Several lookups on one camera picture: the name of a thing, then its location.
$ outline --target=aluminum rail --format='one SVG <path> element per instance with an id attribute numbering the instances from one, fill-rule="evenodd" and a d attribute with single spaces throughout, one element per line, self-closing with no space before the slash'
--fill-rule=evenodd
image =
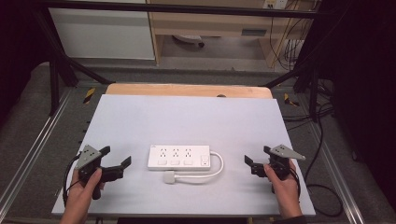
<path id="1" fill-rule="evenodd" d="M 298 94 L 297 96 L 300 105 L 303 107 L 305 114 L 307 114 L 308 102 L 306 97 L 303 94 Z M 319 142 L 320 128 L 318 124 L 314 122 L 310 122 L 310 125 L 315 140 Z M 350 192 L 349 187 L 347 186 L 347 182 L 345 181 L 340 169 L 338 169 L 337 163 L 332 156 L 331 150 L 324 139 L 320 154 L 327 167 L 330 178 L 332 179 L 332 183 L 334 184 L 335 190 L 337 191 L 338 196 L 340 196 L 341 201 L 343 202 L 344 211 L 346 212 L 346 216 L 348 217 L 349 222 L 352 224 L 363 224 L 364 219 L 363 216 L 361 215 L 361 211 L 359 210 L 359 207 L 356 205 L 352 193 Z"/>
<path id="2" fill-rule="evenodd" d="M 44 145 L 46 145 L 47 140 L 50 137 L 52 130 L 54 129 L 55 125 L 57 124 L 60 116 L 64 112 L 64 109 L 67 105 L 68 99 L 71 95 L 73 88 L 67 88 L 64 92 L 61 103 L 58 110 L 55 114 L 47 119 L 46 124 L 44 125 L 43 129 L 41 130 L 40 134 L 38 135 L 37 139 L 31 146 L 28 154 L 24 158 L 23 162 L 21 163 L 20 168 L 18 169 L 17 173 L 14 175 L 12 180 L 9 182 L 6 190 L 4 191 L 3 195 L 0 198 L 0 223 L 3 222 L 6 214 L 11 207 L 12 203 L 14 202 L 15 198 L 18 195 L 24 181 L 26 180 L 27 176 L 29 175 L 30 171 L 32 170 L 33 166 L 35 165 L 35 161 L 37 160 L 38 156 L 40 155 L 41 150 L 43 149 Z"/>

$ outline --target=plug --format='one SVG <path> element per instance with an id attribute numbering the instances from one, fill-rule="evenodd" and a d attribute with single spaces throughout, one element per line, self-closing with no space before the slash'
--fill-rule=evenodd
<path id="1" fill-rule="evenodd" d="M 166 184 L 175 184 L 175 171 L 165 171 L 163 172 L 163 181 Z"/>

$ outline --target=white cabinet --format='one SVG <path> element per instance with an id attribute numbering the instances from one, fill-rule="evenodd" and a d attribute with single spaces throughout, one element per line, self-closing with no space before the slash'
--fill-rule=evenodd
<path id="1" fill-rule="evenodd" d="M 95 2 L 146 3 L 145 0 Z M 63 8 L 49 11 L 70 57 L 154 60 L 147 12 Z"/>

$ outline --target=white cable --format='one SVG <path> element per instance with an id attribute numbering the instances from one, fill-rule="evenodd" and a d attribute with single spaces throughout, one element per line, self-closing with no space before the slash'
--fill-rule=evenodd
<path id="1" fill-rule="evenodd" d="M 219 170 L 217 172 L 215 172 L 214 174 L 210 174 L 210 175 L 176 175 L 175 171 L 165 171 L 163 180 L 165 181 L 166 184 L 173 184 L 173 183 L 175 183 L 176 179 L 178 179 L 178 178 L 208 178 L 208 177 L 218 175 L 219 173 L 221 173 L 221 171 L 224 168 L 224 160 L 220 156 L 220 154 L 215 151 L 210 151 L 210 155 L 215 155 L 215 156 L 219 157 L 219 159 L 220 159 L 221 166 L 220 166 Z"/>

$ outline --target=metal rail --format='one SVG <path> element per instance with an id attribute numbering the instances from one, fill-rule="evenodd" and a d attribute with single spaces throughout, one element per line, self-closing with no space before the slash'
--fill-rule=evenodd
<path id="1" fill-rule="evenodd" d="M 38 156 L 40 155 L 41 150 L 43 149 L 44 145 L 46 144 L 47 140 L 50 137 L 50 134 L 55 127 L 56 123 L 59 120 L 59 117 L 64 112 L 64 109 L 67 105 L 69 96 L 73 88 L 68 88 L 62 98 L 61 103 L 58 110 L 55 114 L 47 119 L 46 124 L 44 125 L 43 129 L 41 130 L 40 134 L 38 135 L 37 139 L 33 143 L 32 147 L 30 148 L 28 154 L 26 155 L 25 159 L 21 163 L 20 168 L 18 169 L 17 173 L 14 175 L 12 180 L 9 182 L 6 190 L 4 191 L 3 195 L 0 198 L 0 223 L 3 222 L 3 219 L 6 217 L 6 214 L 11 207 L 12 203 L 14 202 L 15 198 L 18 195 L 24 181 L 26 180 L 27 176 L 29 175 L 30 171 L 32 170 L 33 166 L 35 165 L 35 161 L 37 160 Z"/>
<path id="2" fill-rule="evenodd" d="M 63 1 L 63 0 L 36 0 L 42 7 L 73 8 L 89 10 L 112 10 L 112 11 L 146 11 L 146 12 L 172 12 L 212 15 L 235 15 L 252 17 L 274 18 L 302 18 L 318 19 L 328 18 L 334 15 L 335 9 L 328 12 L 277 10 L 265 8 L 247 7 L 203 7 L 181 6 L 166 4 L 139 4 L 139 3 L 112 3 L 112 2 L 87 2 L 87 1 Z"/>
<path id="3" fill-rule="evenodd" d="M 303 107 L 305 114 L 308 114 L 309 109 L 308 109 L 308 102 L 306 97 L 302 96 L 301 94 L 298 94 L 298 99 L 300 105 Z M 318 124 L 314 122 L 310 122 L 310 125 L 315 140 L 319 142 L 320 128 Z M 356 205 L 352 193 L 350 192 L 349 187 L 347 186 L 347 182 L 345 181 L 341 171 L 338 169 L 338 165 L 334 160 L 331 150 L 325 140 L 323 140 L 321 155 L 326 165 L 326 168 L 329 172 L 330 178 L 332 179 L 332 183 L 334 184 L 335 190 L 337 191 L 338 196 L 340 196 L 341 201 L 343 202 L 344 210 L 349 219 L 349 222 L 352 224 L 363 224 L 364 219 L 363 216 L 361 215 L 361 211 L 359 210 L 359 207 Z"/>

